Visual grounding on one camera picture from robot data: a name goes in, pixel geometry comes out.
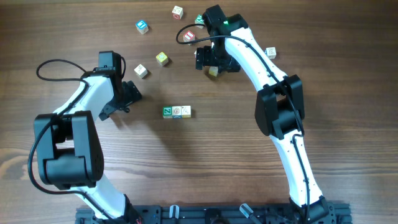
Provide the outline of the green Z letter block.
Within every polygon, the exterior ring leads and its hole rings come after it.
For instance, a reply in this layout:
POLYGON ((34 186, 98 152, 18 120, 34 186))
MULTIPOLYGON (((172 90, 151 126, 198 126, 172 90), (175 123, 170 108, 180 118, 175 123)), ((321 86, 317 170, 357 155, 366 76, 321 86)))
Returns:
POLYGON ((162 116, 163 116, 164 119, 173 118, 172 107, 171 106, 163 107, 162 108, 162 116))

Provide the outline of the yellow edged picture block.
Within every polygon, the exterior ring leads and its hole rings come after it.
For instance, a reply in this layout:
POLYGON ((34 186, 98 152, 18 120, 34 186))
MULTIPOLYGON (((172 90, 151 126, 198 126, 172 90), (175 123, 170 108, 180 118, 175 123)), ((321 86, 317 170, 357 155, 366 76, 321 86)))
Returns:
POLYGON ((181 115, 183 118, 191 118, 192 117, 192 109, 191 106, 181 106, 181 115))

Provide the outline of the plain cream wooden block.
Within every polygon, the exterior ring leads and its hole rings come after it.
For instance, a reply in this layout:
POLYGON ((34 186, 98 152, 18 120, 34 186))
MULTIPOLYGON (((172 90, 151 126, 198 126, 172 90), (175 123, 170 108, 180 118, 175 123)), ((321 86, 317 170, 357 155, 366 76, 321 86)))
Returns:
POLYGON ((139 64, 134 71, 139 78, 144 78, 148 74, 148 70, 142 64, 139 64))

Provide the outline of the blue I letter block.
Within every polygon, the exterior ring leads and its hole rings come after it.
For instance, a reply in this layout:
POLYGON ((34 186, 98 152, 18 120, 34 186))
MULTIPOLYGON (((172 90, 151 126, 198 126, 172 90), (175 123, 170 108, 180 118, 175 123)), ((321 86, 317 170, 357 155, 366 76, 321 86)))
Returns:
POLYGON ((138 22, 136 22, 136 28, 141 34, 145 34, 149 31, 149 26, 144 20, 139 20, 138 22))

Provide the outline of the blue edged picture block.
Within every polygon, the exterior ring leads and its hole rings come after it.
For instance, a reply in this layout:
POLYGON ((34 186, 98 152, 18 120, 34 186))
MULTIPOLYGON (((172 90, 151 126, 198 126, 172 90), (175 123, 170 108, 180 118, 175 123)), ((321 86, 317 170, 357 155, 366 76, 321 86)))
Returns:
POLYGON ((275 59, 277 56, 277 51, 275 47, 266 48, 266 55, 269 59, 275 59))

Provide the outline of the blue sided picture block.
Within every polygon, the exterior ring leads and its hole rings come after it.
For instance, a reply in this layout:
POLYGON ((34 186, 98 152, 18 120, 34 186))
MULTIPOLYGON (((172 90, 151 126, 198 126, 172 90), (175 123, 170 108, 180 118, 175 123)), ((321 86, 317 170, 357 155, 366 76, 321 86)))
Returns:
POLYGON ((173 106, 172 107, 172 117, 173 118, 182 118, 182 107, 181 106, 173 106))

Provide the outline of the red I letter block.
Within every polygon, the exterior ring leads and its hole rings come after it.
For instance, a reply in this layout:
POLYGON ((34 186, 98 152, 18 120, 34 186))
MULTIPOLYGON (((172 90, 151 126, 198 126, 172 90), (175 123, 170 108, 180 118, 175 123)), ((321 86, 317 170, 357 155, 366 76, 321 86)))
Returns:
POLYGON ((195 34, 191 32, 190 30, 186 31, 183 35, 183 41, 184 42, 191 42, 195 40, 195 34))

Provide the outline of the green N block top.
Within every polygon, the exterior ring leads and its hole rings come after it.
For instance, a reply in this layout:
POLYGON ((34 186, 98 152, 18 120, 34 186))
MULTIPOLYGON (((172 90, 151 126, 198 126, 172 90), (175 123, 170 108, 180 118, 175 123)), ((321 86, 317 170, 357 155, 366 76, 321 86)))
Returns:
POLYGON ((197 17, 195 18, 195 24, 196 24, 196 27, 198 27, 200 29, 204 28, 205 23, 203 21, 201 14, 197 15, 197 17))

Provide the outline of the yellow top wooden block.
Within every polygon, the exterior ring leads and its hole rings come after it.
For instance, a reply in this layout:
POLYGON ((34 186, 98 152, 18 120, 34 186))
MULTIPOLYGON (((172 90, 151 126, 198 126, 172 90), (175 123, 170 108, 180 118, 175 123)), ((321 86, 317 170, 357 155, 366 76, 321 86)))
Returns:
POLYGON ((156 55, 156 60, 162 67, 167 65, 169 62, 169 58, 164 52, 160 52, 156 55))

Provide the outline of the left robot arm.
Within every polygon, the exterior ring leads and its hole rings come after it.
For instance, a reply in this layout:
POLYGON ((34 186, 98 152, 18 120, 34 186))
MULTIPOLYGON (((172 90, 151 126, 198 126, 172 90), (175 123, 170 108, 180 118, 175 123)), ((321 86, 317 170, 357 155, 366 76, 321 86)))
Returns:
POLYGON ((32 184, 46 194, 75 194, 86 203, 76 211, 76 223, 142 223, 127 195, 104 174, 104 155, 95 127, 142 95, 125 82, 125 59, 113 51, 99 53, 98 66, 84 71, 80 86, 53 113, 34 120, 35 141, 27 169, 32 184))

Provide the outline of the yellow sided picture block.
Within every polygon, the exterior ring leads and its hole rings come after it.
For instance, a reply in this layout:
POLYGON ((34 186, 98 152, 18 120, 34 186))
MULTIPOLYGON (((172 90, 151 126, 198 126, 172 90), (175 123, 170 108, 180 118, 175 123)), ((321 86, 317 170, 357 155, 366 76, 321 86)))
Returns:
POLYGON ((208 73, 214 77, 218 76, 218 67, 210 67, 208 73))

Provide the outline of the red X letter block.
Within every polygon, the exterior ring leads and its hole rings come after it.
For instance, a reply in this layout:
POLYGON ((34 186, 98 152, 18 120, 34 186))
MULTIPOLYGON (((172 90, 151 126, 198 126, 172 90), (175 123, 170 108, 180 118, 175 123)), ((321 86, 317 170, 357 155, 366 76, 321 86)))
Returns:
POLYGON ((174 19, 180 20, 183 16, 183 8, 179 6, 174 6, 172 10, 172 17, 174 19))

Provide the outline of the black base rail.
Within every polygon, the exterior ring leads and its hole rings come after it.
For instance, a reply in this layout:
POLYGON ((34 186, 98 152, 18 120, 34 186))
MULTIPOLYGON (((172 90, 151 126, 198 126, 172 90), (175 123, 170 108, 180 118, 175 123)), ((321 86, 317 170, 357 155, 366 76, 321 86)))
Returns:
MULTIPOLYGON (((134 206, 142 217, 139 223, 298 223, 299 216, 287 203, 251 206, 253 218, 246 216, 238 206, 217 207, 161 207, 159 205, 134 206)), ((328 215, 314 223, 352 224, 349 204, 328 203, 328 215)), ((76 210, 75 223, 113 223, 95 217, 90 208, 76 210)))

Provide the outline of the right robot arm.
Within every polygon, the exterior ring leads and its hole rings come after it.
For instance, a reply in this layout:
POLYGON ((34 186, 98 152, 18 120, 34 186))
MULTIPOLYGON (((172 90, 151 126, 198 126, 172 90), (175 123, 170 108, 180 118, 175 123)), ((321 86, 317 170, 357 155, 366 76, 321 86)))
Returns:
POLYGON ((211 40, 196 52, 196 68, 216 67, 218 72, 244 70, 256 91, 255 120, 277 148, 289 184, 290 202, 302 223, 328 215, 303 142, 305 117, 302 81, 278 69, 262 51, 240 14, 227 17, 219 5, 202 15, 211 40))

